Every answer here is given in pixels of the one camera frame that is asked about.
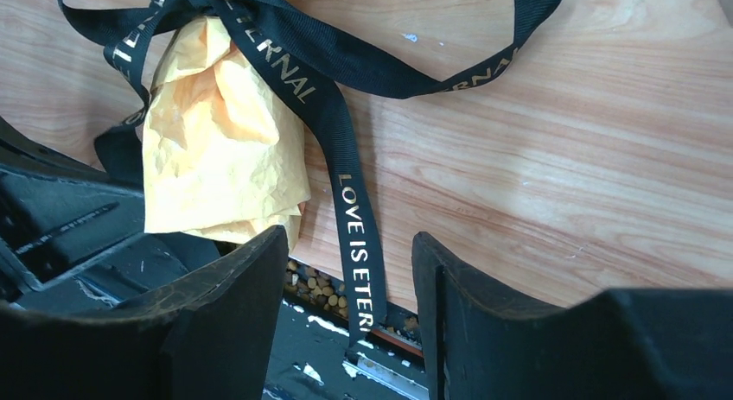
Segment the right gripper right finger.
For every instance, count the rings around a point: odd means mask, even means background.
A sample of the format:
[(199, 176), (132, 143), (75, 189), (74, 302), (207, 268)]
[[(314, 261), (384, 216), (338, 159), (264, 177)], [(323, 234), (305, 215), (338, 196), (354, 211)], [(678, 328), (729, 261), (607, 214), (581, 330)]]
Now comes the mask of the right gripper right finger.
[(729, 399), (728, 289), (607, 289), (561, 308), (412, 242), (432, 399)]

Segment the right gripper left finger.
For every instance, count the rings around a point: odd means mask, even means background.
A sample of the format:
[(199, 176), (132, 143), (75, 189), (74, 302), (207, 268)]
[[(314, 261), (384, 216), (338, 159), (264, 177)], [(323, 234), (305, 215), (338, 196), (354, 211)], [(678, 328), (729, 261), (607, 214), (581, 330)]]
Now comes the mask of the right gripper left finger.
[(258, 399), (284, 290), (273, 226), (111, 310), (1, 307), (4, 399)]

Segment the flower bouquet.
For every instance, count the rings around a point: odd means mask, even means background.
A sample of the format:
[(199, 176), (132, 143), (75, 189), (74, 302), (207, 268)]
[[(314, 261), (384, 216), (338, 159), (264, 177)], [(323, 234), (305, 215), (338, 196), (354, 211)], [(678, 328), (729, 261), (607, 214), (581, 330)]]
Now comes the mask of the flower bouquet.
[(243, 244), (310, 197), (304, 125), (235, 47), (222, 21), (179, 29), (156, 70), (142, 129), (144, 228)]

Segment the black ribbon with gold text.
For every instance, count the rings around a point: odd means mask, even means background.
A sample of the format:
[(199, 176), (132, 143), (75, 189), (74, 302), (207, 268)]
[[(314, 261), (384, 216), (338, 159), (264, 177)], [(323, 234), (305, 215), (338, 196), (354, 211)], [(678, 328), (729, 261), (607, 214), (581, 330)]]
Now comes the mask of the black ribbon with gold text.
[(220, 19), (235, 46), (315, 136), (327, 163), (347, 291), (348, 332), (363, 340), (387, 315), (386, 269), (343, 86), (407, 99), (485, 85), (504, 73), (531, 34), (562, 0), (513, 0), (513, 40), (500, 52), (448, 79), (433, 79), (386, 51), (317, 20), (286, 0), (150, 0), (145, 8), (61, 11), (104, 49), (144, 103), (143, 64), (155, 35), (198, 16)]

